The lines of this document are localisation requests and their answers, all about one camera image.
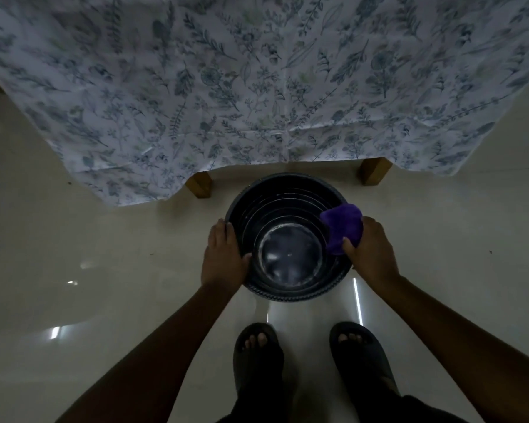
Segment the forearm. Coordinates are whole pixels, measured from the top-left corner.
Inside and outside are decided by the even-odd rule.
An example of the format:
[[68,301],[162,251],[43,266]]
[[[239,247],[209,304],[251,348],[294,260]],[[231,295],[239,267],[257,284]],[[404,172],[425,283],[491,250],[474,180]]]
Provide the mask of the forearm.
[[205,284],[58,420],[166,422],[200,344],[231,294]]
[[376,292],[419,336],[486,421],[529,422],[529,357],[405,279]]

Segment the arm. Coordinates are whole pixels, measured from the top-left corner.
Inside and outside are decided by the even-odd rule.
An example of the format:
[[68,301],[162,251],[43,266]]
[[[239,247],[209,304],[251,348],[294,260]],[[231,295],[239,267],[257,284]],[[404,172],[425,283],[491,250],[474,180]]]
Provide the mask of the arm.
[[57,423],[166,422],[200,344],[245,280],[249,259],[239,256],[233,226],[219,220],[210,230],[199,290]]
[[359,275],[419,336],[488,422],[529,422],[529,357],[411,284],[398,272],[384,229],[364,217],[357,248],[344,250]]

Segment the wooden table leg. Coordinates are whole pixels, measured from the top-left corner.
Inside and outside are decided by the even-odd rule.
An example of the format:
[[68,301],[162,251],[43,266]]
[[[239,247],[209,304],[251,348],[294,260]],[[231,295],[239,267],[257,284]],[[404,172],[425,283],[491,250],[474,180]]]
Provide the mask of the wooden table leg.
[[184,184],[198,199],[212,196],[212,178],[207,172],[198,172],[186,180]]
[[363,185],[378,185],[391,167],[392,162],[384,157],[364,159],[357,174]]

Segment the left hand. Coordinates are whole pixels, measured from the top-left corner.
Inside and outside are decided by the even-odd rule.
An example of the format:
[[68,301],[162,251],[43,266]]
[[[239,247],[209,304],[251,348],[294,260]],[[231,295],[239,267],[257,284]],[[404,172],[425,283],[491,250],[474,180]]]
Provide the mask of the left hand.
[[202,285],[217,285],[233,295],[247,277],[250,260],[251,254],[246,254],[243,258],[239,254],[233,225],[219,219],[207,238],[202,264]]

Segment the bowl rim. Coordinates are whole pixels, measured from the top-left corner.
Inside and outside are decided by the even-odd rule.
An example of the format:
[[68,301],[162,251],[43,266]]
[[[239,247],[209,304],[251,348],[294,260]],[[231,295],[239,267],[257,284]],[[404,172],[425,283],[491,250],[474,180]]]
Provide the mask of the bowl rim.
[[[231,214],[233,212],[233,209],[239,203],[239,201],[247,194],[247,192],[249,190],[253,189],[257,185],[260,185],[260,184],[262,184],[262,183],[264,183],[264,182],[266,182],[268,180],[275,179],[277,177],[300,177],[300,178],[304,178],[304,179],[310,179],[312,181],[315,181],[315,182],[319,183],[320,185],[323,185],[325,188],[327,188],[329,191],[331,191],[333,194],[335,194],[335,196],[338,199],[341,200],[341,205],[344,205],[344,204],[348,203],[347,200],[343,197],[343,195],[339,192],[339,190],[337,190],[334,186],[332,186],[331,184],[329,184],[328,182],[324,181],[321,178],[314,177],[312,175],[302,174],[300,172],[280,172],[280,173],[277,173],[277,174],[267,175],[266,177],[259,178],[259,179],[255,180],[254,182],[252,182],[251,184],[249,184],[248,186],[246,186],[237,195],[237,197],[233,200],[233,202],[229,206],[229,209],[227,210],[227,213],[226,213],[225,221],[229,222],[229,220],[231,218]],[[322,288],[320,288],[320,289],[318,289],[316,291],[313,291],[313,292],[310,292],[310,293],[307,293],[307,294],[303,294],[303,295],[297,296],[297,297],[282,297],[280,295],[276,295],[276,294],[273,294],[273,293],[270,293],[270,292],[267,292],[267,291],[263,291],[260,288],[257,288],[256,286],[254,286],[252,284],[249,284],[247,282],[244,282],[243,285],[249,291],[254,292],[256,295],[258,295],[260,297],[263,297],[263,298],[267,298],[269,300],[280,301],[280,302],[305,301],[305,300],[309,300],[309,299],[318,297],[320,295],[323,295],[327,291],[330,291],[335,286],[337,286],[345,278],[345,276],[347,276],[347,274],[351,270],[351,267],[352,267],[351,261],[348,260],[348,263],[344,267],[345,268],[339,273],[339,275],[337,275],[337,277],[335,277],[333,279],[333,281],[330,282],[329,284],[324,285]]]

